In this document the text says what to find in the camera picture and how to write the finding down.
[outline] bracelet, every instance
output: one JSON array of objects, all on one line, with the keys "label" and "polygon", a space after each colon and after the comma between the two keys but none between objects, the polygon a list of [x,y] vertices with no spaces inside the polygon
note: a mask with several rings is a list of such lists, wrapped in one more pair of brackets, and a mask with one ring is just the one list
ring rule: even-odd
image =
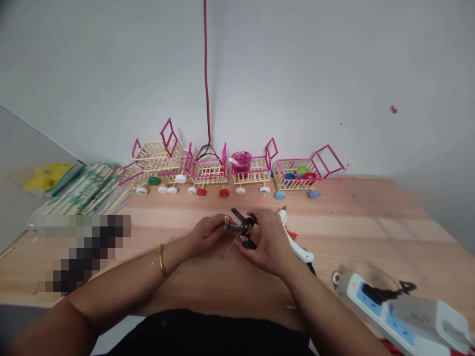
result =
[{"label": "bracelet", "polygon": [[166,278],[168,277],[168,273],[165,271],[165,268],[163,267],[162,252],[163,252],[163,244],[161,244],[160,247],[158,248],[158,256],[160,257],[160,269],[162,270],[163,276]]}]

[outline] power strip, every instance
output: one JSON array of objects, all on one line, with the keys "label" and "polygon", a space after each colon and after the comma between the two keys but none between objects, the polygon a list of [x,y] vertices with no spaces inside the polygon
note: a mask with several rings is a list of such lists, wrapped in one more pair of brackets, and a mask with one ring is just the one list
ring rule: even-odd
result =
[{"label": "power strip", "polygon": [[376,304],[363,292],[365,280],[352,272],[334,273],[333,282],[340,298],[372,327],[377,329],[405,356],[450,356],[450,349],[420,337],[392,317],[392,303]]}]

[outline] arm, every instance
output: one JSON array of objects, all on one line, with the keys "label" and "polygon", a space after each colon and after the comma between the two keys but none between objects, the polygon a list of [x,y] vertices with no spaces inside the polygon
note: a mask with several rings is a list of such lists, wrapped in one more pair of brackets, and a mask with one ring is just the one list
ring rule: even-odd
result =
[{"label": "arm", "polygon": [[[162,252],[166,272],[172,274],[181,263],[213,246],[226,232],[223,224],[223,214],[203,218],[188,235],[167,244]],[[9,353],[90,355],[98,336],[144,302],[165,279],[158,250],[127,261],[65,297]]]},{"label": "arm", "polygon": [[265,209],[247,214],[257,217],[261,241],[256,250],[248,250],[237,238],[239,252],[286,284],[320,355],[389,355],[372,332],[297,258],[277,213]]}]

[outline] hand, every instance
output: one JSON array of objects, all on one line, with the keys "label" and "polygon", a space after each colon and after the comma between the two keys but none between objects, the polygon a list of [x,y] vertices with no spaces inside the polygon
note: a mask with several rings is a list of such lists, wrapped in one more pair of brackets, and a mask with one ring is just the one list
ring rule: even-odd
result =
[{"label": "hand", "polygon": [[183,239],[186,260],[208,251],[227,231],[224,229],[224,214],[202,218]]},{"label": "hand", "polygon": [[280,278],[292,273],[301,265],[290,246],[281,217],[277,213],[269,209],[251,210],[246,213],[256,216],[261,231],[261,241],[257,249],[252,250],[243,247],[239,237],[234,239],[241,255],[260,269]]}]

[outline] popsicle stick cart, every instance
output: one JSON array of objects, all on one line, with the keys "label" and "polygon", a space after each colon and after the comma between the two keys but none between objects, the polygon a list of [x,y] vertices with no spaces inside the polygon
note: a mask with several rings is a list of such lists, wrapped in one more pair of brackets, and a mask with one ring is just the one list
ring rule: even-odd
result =
[{"label": "popsicle stick cart", "polygon": [[[165,136],[167,130],[170,131],[168,138]],[[160,193],[176,194],[176,185],[186,183],[189,177],[185,169],[186,152],[178,141],[171,119],[168,119],[160,135],[162,141],[149,142],[143,146],[138,138],[135,140],[132,163],[124,167],[119,185],[129,182],[139,194],[147,194],[148,184],[159,185]]]},{"label": "popsicle stick cart", "polygon": [[315,188],[333,173],[344,169],[330,145],[315,151],[310,158],[276,160],[272,172],[276,182],[276,199],[285,199],[285,190],[308,190],[308,197],[316,199]]},{"label": "popsicle stick cart", "polygon": [[194,161],[194,163],[191,163],[193,157],[190,152],[191,149],[189,150],[185,167],[190,168],[190,179],[193,182],[193,186],[188,189],[188,193],[191,195],[198,194],[204,196],[206,195],[206,190],[204,189],[205,185],[222,184],[223,189],[219,191],[219,195],[222,197],[228,196],[229,191],[226,189],[226,183],[228,182],[226,143],[224,144],[223,155],[221,156],[221,159],[218,158],[212,160]]},{"label": "popsicle stick cart", "polygon": [[274,138],[271,138],[267,143],[264,151],[264,156],[252,157],[248,169],[243,170],[231,164],[233,183],[234,185],[239,185],[239,187],[236,188],[236,194],[244,195],[246,189],[243,188],[242,185],[248,183],[262,183],[262,187],[259,188],[261,194],[265,195],[271,192],[270,188],[266,186],[266,182],[271,179],[272,159],[279,152]]}]

